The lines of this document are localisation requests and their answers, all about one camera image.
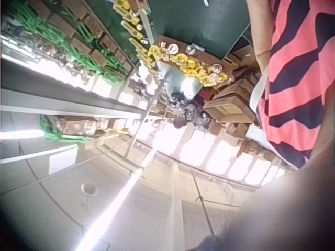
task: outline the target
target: striped shirt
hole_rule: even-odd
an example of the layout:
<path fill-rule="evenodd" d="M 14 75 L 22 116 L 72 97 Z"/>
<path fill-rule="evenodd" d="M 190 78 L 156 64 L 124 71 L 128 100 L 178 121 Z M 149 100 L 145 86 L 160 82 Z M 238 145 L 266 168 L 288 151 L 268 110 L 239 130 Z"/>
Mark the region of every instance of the striped shirt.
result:
<path fill-rule="evenodd" d="M 335 0 L 275 0 L 269 77 L 258 104 L 267 140 L 301 168 L 335 80 Z"/>

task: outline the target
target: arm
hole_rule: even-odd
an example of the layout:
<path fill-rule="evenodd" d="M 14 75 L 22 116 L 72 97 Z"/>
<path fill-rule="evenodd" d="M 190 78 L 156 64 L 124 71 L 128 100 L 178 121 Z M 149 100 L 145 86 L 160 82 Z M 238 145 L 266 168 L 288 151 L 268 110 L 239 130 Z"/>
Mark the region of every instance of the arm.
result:
<path fill-rule="evenodd" d="M 270 0 L 247 0 L 251 34 L 258 65 L 263 72 L 270 60 L 273 16 Z"/>

